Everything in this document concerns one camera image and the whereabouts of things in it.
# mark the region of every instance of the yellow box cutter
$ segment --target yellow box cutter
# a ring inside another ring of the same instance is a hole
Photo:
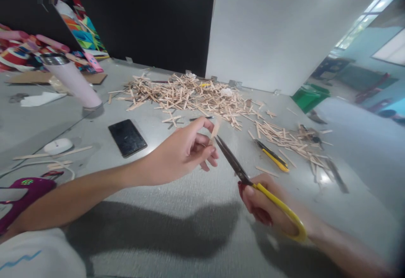
[[[288,164],[281,159],[279,156],[277,156],[275,153],[273,153],[270,149],[268,149],[262,142],[259,140],[255,139],[254,140],[257,145],[259,145],[260,149],[264,151],[264,153],[274,161],[274,163],[277,164],[277,166],[284,172],[288,173],[290,170],[288,169]]]

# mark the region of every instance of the pen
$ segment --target pen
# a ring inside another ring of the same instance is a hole
[[[205,117],[206,119],[208,119],[208,120],[211,120],[211,119],[213,119],[214,117],[213,116],[211,116],[211,117]],[[190,121],[195,121],[195,120],[197,120],[198,118],[192,118],[192,119],[190,119]]]

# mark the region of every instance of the fingernail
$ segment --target fingernail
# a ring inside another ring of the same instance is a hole
[[[248,197],[253,197],[254,196],[254,189],[251,186],[247,186],[245,188],[245,193]]]

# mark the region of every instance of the green trash bin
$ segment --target green trash bin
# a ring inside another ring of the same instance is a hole
[[[311,104],[316,102],[320,97],[321,94],[316,89],[309,85],[302,85],[291,98],[304,113],[307,113],[310,111],[310,109],[307,110],[307,108],[310,108]]]
[[[307,107],[305,107],[305,109],[303,110],[304,113],[307,113],[307,112],[311,111],[312,109],[315,108],[315,106],[317,106],[324,99],[330,97],[330,91],[328,89],[320,87],[320,86],[315,85],[315,84],[310,84],[310,86],[312,88],[316,89],[316,92],[320,94],[320,97],[317,98],[317,99],[314,99],[310,104],[308,104]]]

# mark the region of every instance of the black phone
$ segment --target black phone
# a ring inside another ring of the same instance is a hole
[[[108,129],[124,158],[132,156],[148,146],[129,119],[110,125]]]

